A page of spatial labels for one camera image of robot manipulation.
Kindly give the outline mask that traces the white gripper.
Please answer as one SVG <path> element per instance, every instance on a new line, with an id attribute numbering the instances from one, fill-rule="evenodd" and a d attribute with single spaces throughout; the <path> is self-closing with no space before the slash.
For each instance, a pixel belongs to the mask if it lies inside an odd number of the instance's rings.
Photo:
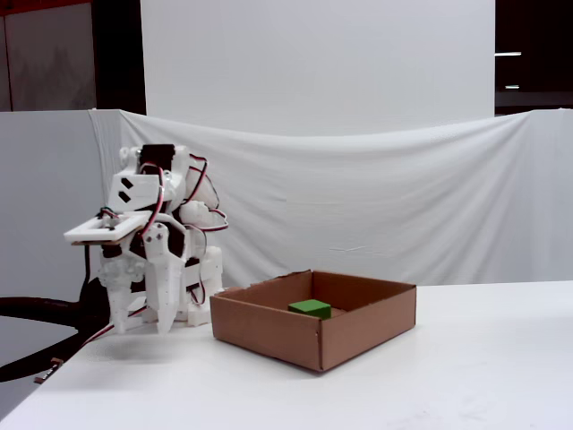
<path id="1" fill-rule="evenodd" d="M 149 307 L 157 314 L 158 333 L 167 334 L 180 305 L 180 289 L 184 261 L 184 233 L 173 217 L 159 214 L 159 220 L 143 235 L 136 232 L 125 243 L 133 254 L 147 260 L 145 287 Z M 120 245 L 102 245 L 102 256 L 113 258 L 126 254 Z M 110 316 L 118 334 L 126 332 L 131 285 L 114 284 L 107 287 Z"/>

